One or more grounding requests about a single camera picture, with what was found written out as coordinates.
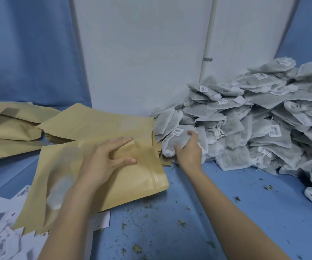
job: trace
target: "stack of paper bags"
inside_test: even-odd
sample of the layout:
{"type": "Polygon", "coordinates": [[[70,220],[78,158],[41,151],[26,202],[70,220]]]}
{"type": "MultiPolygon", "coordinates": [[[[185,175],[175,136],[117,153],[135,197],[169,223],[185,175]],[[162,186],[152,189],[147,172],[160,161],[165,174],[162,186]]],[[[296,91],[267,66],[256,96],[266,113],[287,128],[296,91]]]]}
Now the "stack of paper bags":
{"type": "Polygon", "coordinates": [[[37,124],[60,111],[24,102],[0,102],[0,158],[39,150],[42,131],[37,124]]]}
{"type": "Polygon", "coordinates": [[[150,117],[112,114],[81,104],[40,124],[45,133],[73,141],[42,148],[31,191],[13,228],[25,227],[24,233],[36,230],[37,234],[50,230],[58,214],[46,203],[52,187],[65,176],[77,178],[86,149],[118,136],[134,140],[112,153],[112,158],[131,156],[137,163],[113,172],[97,191],[92,213],[166,190],[169,184],[158,156],[160,148],[154,144],[153,126],[150,117]]]}

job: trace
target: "white pipe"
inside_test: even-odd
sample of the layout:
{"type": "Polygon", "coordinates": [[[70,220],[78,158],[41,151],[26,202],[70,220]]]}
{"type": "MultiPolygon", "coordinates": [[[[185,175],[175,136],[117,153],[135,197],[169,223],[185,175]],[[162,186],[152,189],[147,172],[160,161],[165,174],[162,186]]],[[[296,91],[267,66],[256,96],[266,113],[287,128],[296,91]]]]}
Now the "white pipe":
{"type": "MultiPolygon", "coordinates": [[[[210,44],[211,44],[211,38],[212,38],[212,31],[214,30],[214,21],[215,21],[217,4],[218,4],[218,0],[212,0],[210,19],[209,19],[209,25],[208,25],[208,32],[206,34],[206,41],[205,41],[203,58],[209,57],[209,50],[210,50],[210,44]]],[[[204,60],[202,61],[202,68],[200,71],[199,83],[201,83],[203,78],[204,78],[207,63],[208,63],[207,61],[204,61],[204,60]]]]}

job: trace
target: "left hand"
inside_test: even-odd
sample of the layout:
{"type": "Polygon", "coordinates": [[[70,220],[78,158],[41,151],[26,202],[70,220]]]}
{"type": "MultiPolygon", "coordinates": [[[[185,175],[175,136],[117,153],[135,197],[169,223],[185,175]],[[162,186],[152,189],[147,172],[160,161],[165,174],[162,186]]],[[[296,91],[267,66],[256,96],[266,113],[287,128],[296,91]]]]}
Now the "left hand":
{"type": "Polygon", "coordinates": [[[87,150],[84,154],[76,184],[83,184],[86,189],[95,192],[109,179],[115,169],[125,165],[136,164],[136,160],[132,157],[122,157],[113,160],[109,158],[110,152],[122,147],[131,140],[133,138],[114,138],[87,150]]]}

